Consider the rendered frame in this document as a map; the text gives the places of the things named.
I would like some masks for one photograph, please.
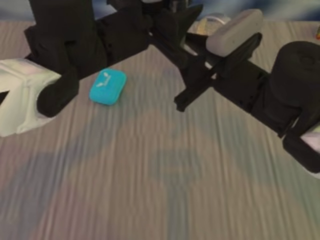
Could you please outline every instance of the blue background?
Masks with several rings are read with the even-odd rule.
[[[233,17],[240,11],[259,8],[271,20],[320,21],[320,0],[192,0],[204,4],[203,14],[224,13]],[[106,0],[93,0],[97,18],[112,13]],[[32,20],[28,0],[0,0],[0,20]]]

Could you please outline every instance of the wooden table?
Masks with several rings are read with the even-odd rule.
[[[0,59],[23,57],[30,22],[0,22]],[[318,22],[266,22],[252,61],[315,42]],[[0,240],[318,240],[320,181],[276,134],[213,90],[186,113],[155,48],[113,68],[112,107],[88,98],[96,75],[49,125],[0,140]]]

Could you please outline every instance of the white logo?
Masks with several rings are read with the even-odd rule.
[[[104,72],[103,75],[105,76],[105,80],[104,82],[100,82],[96,85],[97,88],[100,88],[100,87],[103,87],[103,86],[107,86],[110,79],[111,79],[111,76],[107,73],[107,72]]]

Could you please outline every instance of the blue object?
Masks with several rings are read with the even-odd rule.
[[[114,69],[102,70],[96,78],[89,94],[89,98],[96,103],[113,105],[127,82],[124,72]]]

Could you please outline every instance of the wooden floor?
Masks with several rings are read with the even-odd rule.
[[[0,59],[24,57],[30,22],[0,22]],[[315,42],[318,22],[266,22],[252,61]],[[49,125],[0,140],[0,240],[318,240],[320,180],[280,139],[213,90],[186,113],[155,48],[113,68],[119,102],[91,102],[96,75]]]

